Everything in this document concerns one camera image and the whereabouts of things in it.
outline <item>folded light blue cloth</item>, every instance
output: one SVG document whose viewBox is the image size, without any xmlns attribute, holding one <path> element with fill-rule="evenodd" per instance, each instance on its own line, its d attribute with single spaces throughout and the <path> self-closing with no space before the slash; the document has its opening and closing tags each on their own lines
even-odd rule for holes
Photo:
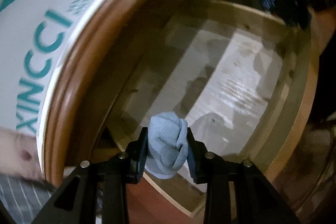
<svg viewBox="0 0 336 224">
<path fill-rule="evenodd" d="M 148 125 L 148 155 L 145 169 L 159 179 L 172 178 L 188 156 L 186 120 L 175 112 L 163 112 Z"/>
</svg>

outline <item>brown wooden trim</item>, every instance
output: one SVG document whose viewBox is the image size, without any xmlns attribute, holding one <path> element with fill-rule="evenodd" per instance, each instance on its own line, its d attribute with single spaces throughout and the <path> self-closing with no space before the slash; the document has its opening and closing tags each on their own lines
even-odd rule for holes
<svg viewBox="0 0 336 224">
<path fill-rule="evenodd" d="M 54 91 L 48 115 L 44 172 L 60 185 L 78 107 L 124 24 L 146 0 L 106 0 L 71 49 Z"/>
</svg>

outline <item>screw head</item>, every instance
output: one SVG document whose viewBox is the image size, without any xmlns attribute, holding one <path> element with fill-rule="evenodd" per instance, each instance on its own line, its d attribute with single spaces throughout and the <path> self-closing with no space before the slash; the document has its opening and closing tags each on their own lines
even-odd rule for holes
<svg viewBox="0 0 336 224">
<path fill-rule="evenodd" d="M 212 152 L 206 152 L 204 154 L 204 156 L 205 156 L 206 159 L 211 160 L 211 159 L 213 159 L 215 157 L 215 154 L 212 153 Z"/>
<path fill-rule="evenodd" d="M 253 162 L 251 162 L 250 160 L 244 160 L 243 165 L 245 167 L 251 167 L 253 165 Z"/>
<path fill-rule="evenodd" d="M 81 162 L 81 168 L 87 168 L 90 166 L 90 162 L 88 160 L 84 160 Z"/>
<path fill-rule="evenodd" d="M 121 152 L 118 154 L 118 158 L 120 159 L 126 159 L 128 157 L 128 153 L 127 152 Z"/>
</svg>

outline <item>striped fabric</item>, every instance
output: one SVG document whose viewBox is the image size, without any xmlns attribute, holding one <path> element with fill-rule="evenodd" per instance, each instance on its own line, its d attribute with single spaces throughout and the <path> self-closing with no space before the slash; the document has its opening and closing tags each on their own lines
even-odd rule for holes
<svg viewBox="0 0 336 224">
<path fill-rule="evenodd" d="M 17 224 L 30 224 L 53 191 L 47 184 L 0 174 L 0 199 Z"/>
</svg>

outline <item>blue cloth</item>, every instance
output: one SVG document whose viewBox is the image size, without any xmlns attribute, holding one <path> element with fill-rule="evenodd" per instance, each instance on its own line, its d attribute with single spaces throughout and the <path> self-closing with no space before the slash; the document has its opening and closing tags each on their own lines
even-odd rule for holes
<svg viewBox="0 0 336 224">
<path fill-rule="evenodd" d="M 159 179 L 172 178 L 188 156 L 188 124 L 175 112 L 163 112 L 148 125 L 146 170 Z"/>
</svg>

